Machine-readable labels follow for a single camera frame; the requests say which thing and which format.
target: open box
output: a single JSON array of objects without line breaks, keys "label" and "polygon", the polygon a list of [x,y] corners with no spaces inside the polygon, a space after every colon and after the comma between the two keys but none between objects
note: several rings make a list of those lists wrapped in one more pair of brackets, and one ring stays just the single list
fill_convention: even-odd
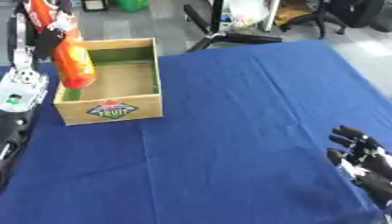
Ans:
[{"label": "open box", "polygon": [[154,38],[86,41],[97,81],[59,84],[54,105],[66,125],[160,117],[162,97]]}]

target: orange container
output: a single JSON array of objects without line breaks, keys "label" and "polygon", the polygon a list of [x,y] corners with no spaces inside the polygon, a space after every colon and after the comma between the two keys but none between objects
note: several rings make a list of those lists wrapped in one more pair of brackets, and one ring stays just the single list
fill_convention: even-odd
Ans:
[{"label": "orange container", "polygon": [[[24,3],[24,7],[38,32],[42,32],[58,16],[58,6],[46,0],[30,0]],[[84,88],[95,81],[95,71],[83,46],[76,18],[72,15],[67,20],[66,38],[54,49],[52,57],[64,87]]]}]

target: trash bin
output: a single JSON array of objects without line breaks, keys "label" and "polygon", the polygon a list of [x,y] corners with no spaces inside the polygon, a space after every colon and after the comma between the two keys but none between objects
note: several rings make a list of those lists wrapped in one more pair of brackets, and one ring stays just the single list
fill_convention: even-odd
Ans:
[{"label": "trash bin", "polygon": [[116,0],[117,4],[127,12],[140,11],[148,6],[147,0]]}]

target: blue tablecloth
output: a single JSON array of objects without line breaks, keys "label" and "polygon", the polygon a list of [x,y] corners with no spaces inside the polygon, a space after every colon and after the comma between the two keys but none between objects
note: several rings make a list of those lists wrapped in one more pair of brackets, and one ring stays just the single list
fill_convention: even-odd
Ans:
[{"label": "blue tablecloth", "polygon": [[379,213],[325,150],[340,124],[392,148],[392,106],[324,42],[159,63],[164,118],[73,127],[49,103],[45,66],[50,95],[0,223],[368,224]]}]

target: box label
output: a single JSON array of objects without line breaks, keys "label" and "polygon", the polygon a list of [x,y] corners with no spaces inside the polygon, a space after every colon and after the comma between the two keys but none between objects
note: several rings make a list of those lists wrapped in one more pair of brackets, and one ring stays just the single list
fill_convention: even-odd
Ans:
[{"label": "box label", "polygon": [[109,119],[118,119],[137,110],[137,107],[128,105],[119,101],[105,101],[102,105],[98,105],[90,109],[87,113],[93,116],[100,116]]}]

